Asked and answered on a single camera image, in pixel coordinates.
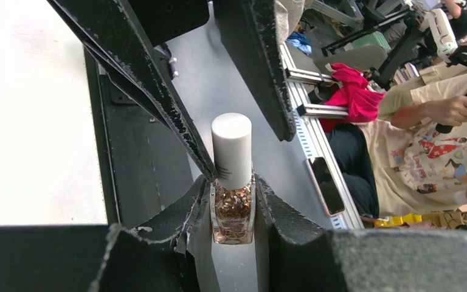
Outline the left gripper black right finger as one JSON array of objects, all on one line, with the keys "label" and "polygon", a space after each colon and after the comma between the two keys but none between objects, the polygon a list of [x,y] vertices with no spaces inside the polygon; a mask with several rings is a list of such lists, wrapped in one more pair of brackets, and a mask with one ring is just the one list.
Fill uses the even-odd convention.
[{"label": "left gripper black right finger", "polygon": [[467,291],[467,231],[328,230],[255,191],[259,291]]}]

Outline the smartphone with pink case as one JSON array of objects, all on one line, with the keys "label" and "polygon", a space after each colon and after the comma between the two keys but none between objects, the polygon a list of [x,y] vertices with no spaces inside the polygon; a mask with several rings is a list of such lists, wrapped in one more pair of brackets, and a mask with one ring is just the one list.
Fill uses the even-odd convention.
[{"label": "smartphone with pink case", "polygon": [[345,204],[326,160],[322,157],[308,158],[307,165],[326,213],[332,217],[343,212]]}]

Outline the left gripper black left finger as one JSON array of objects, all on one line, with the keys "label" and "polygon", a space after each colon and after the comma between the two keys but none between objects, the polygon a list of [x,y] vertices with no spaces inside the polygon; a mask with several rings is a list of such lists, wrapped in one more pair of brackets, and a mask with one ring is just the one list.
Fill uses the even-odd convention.
[{"label": "left gripper black left finger", "polygon": [[200,176],[135,228],[0,226],[0,291],[200,291],[198,252],[190,241],[208,190]]}]

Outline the perforated aluminium rail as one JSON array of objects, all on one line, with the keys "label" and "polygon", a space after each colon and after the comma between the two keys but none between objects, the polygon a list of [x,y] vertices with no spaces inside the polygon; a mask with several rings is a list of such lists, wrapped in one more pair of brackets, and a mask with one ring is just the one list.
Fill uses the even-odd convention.
[{"label": "perforated aluminium rail", "polygon": [[363,229],[364,224],[357,212],[319,120],[324,117],[342,119],[347,115],[347,110],[339,106],[313,105],[311,106],[312,116],[300,116],[297,112],[298,107],[310,105],[306,84],[330,86],[334,84],[334,80],[329,75],[299,69],[285,44],[280,46],[280,55],[285,69],[286,85],[294,110],[294,120],[301,147],[307,159],[314,157],[325,159],[345,205],[345,210],[337,215],[332,215],[330,221],[335,229]]}]

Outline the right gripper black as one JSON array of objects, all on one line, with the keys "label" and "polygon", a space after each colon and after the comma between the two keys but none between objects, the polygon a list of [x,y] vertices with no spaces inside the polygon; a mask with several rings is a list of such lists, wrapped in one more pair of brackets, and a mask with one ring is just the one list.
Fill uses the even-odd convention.
[{"label": "right gripper black", "polygon": [[[49,1],[111,81],[169,128],[208,181],[217,172],[155,46],[203,26],[206,0]],[[221,42],[280,141],[296,134],[274,1],[214,1]]]}]

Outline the person in cream shirt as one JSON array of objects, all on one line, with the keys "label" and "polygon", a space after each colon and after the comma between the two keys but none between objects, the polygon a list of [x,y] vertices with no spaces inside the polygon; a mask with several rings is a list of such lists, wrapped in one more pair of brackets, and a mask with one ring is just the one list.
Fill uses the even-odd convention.
[{"label": "person in cream shirt", "polygon": [[391,116],[338,124],[327,135],[359,215],[458,208],[455,194],[467,197],[467,73],[386,100]]}]

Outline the red cloth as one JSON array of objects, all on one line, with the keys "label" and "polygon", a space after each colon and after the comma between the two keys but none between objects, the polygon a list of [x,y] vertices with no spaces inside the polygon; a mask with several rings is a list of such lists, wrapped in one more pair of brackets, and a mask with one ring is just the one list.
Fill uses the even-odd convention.
[{"label": "red cloth", "polygon": [[348,110],[348,116],[340,122],[323,118],[320,124],[326,133],[340,123],[368,123],[379,116],[379,104],[384,98],[383,93],[368,89],[368,81],[362,72],[342,63],[328,64],[332,77],[341,84],[331,98],[325,102],[328,106],[340,106]]}]

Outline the glitter nail polish bottle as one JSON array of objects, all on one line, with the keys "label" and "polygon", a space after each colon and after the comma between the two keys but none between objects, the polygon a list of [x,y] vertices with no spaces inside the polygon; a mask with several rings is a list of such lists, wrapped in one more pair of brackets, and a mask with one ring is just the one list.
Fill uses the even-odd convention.
[{"label": "glitter nail polish bottle", "polygon": [[210,219],[213,241],[221,245],[246,245],[253,241],[256,179],[242,188],[228,190],[218,181],[210,185]]}]

